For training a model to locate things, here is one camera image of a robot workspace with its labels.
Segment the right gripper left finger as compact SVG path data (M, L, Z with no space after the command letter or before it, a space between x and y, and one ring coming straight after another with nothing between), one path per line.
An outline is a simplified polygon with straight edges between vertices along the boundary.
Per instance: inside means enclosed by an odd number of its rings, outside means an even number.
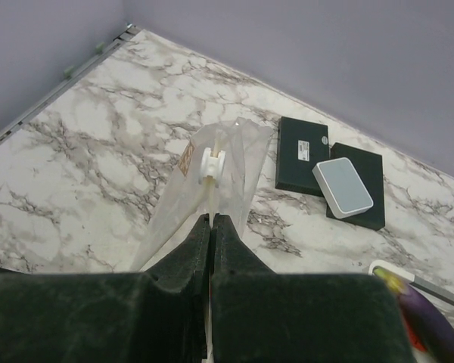
M144 272L0 268L0 362L200 362L207 357L210 225Z

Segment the clear polka dot zip bag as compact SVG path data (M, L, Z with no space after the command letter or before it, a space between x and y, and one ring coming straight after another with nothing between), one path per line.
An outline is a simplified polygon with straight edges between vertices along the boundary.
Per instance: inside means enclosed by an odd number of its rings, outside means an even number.
M169 240L181 240L200 215L216 214L244 233L273 130L250 119L211 123L195 132L158 200L130 266L144 269Z

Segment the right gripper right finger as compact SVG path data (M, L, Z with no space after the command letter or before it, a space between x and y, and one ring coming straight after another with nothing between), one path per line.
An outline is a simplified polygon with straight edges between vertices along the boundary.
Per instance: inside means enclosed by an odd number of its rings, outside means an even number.
M278 274L231 218L211 231L217 362L412 362L395 299L364 274Z

